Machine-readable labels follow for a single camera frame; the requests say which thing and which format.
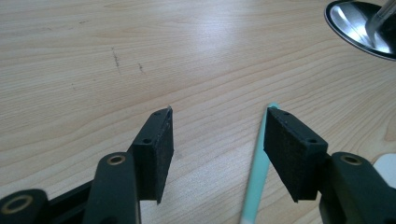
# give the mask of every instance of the teal stick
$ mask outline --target teal stick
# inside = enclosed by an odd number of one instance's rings
[[[268,107],[279,108],[277,103],[271,103]],[[252,224],[256,220],[257,209],[262,198],[265,178],[267,177],[270,159],[264,152],[265,122],[267,121],[267,110],[262,116],[262,125],[257,136],[256,148],[254,149],[253,163],[247,184],[247,194],[242,211],[240,224]]]

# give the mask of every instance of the light wood tabletop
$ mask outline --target light wood tabletop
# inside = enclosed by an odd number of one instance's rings
[[[396,152],[396,63],[339,38],[330,2],[0,1],[0,196],[91,180],[168,105],[175,155],[143,223],[237,223],[270,102],[330,153]],[[318,200],[294,203],[271,166],[257,223],[321,223]]]

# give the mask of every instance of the wooden table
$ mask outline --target wooden table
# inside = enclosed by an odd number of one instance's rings
[[[237,223],[273,101],[331,153],[396,152],[396,63],[339,38],[330,2],[2,0],[0,196],[91,180],[168,105],[176,151],[143,223]],[[271,167],[257,222],[320,223],[318,201],[294,203]]]

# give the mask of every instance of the round metal base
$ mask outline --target round metal base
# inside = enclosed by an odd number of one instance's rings
[[[356,48],[396,61],[396,14],[378,29],[367,29],[380,8],[370,3],[336,1],[326,7],[325,19],[338,35]]]

